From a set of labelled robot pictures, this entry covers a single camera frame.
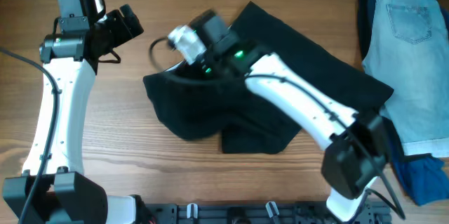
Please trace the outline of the black shorts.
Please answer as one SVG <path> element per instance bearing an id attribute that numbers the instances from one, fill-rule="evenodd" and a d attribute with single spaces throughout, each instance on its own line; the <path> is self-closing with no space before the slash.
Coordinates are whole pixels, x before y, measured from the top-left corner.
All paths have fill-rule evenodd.
<path id="1" fill-rule="evenodd" d="M 230 25 L 206 11 L 167 42 L 182 61 L 142 80 L 159 121 L 187 141 L 220 133 L 226 154 L 276 154 L 302 130 L 321 148 L 369 142 L 393 93 L 253 2 Z"/>

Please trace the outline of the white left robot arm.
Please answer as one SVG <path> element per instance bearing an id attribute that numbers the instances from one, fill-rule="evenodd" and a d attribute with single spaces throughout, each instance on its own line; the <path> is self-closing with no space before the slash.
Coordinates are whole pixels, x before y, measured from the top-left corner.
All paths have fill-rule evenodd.
<path id="1" fill-rule="evenodd" d="M 2 196 L 20 223 L 141 223 L 138 196 L 109 196 L 84 174 L 86 108 L 101 57 L 142 34 L 129 5 L 111 12 L 65 8 L 36 64 L 43 96 L 32 148 Z"/>

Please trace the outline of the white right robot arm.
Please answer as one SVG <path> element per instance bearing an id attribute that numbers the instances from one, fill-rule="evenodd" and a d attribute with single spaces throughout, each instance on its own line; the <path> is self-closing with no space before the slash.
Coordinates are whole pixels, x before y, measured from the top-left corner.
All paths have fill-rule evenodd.
<path id="1" fill-rule="evenodd" d="M 275 51 L 253 41 L 198 41 L 184 54 L 214 80 L 241 78 L 245 87 L 299 124 L 324 152 L 321 173 L 330 185 L 327 209 L 355 219 L 372 184 L 383 178 L 391 151 L 381 116 L 330 98 L 296 74 Z"/>

